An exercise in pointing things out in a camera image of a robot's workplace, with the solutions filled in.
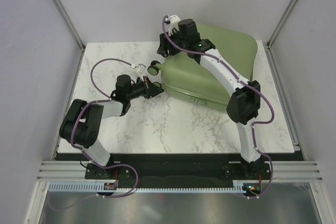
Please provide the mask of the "green suitcase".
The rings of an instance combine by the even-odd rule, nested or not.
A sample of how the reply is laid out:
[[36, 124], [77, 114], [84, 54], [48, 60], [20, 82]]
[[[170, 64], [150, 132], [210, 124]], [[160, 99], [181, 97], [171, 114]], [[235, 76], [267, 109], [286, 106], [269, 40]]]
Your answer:
[[[222, 57], [248, 80], [253, 78], [258, 50], [256, 40], [249, 34], [208, 24], [197, 24], [201, 37], [209, 39]], [[198, 103], [225, 111], [230, 95], [221, 83], [194, 59], [180, 52], [161, 63], [161, 84], [165, 93], [177, 99]]]

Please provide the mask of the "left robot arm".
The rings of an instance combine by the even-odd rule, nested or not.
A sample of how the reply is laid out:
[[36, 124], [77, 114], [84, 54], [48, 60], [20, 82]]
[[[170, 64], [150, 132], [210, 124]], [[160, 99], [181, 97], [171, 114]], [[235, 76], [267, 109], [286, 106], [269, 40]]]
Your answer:
[[98, 139], [101, 122], [127, 114], [131, 100], [151, 99], [164, 92], [162, 85], [149, 77], [133, 81], [127, 74], [117, 77], [115, 89], [106, 100], [87, 102], [73, 100], [59, 129], [59, 136], [89, 160], [85, 179], [113, 179], [120, 168], [131, 171], [129, 165], [115, 164], [112, 155]]

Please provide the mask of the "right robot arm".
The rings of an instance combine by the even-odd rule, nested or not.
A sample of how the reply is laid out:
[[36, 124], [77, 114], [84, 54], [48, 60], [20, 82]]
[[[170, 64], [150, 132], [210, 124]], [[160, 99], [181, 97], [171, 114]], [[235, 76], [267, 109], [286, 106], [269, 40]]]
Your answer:
[[201, 38], [195, 21], [165, 15], [162, 20], [158, 54], [174, 56], [183, 51], [207, 69], [226, 89], [230, 100], [226, 107], [235, 122], [240, 140], [240, 173], [248, 179], [260, 174], [264, 162], [256, 144], [255, 124], [260, 109], [260, 84], [239, 74], [209, 40]]

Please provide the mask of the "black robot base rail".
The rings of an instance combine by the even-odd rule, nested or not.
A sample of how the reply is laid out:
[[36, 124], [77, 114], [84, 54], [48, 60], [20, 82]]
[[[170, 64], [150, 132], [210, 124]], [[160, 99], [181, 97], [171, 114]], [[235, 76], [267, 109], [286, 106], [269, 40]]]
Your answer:
[[206, 189], [271, 177], [266, 158], [248, 164], [239, 154], [114, 154], [108, 166], [87, 164], [85, 179], [116, 179], [123, 189]]

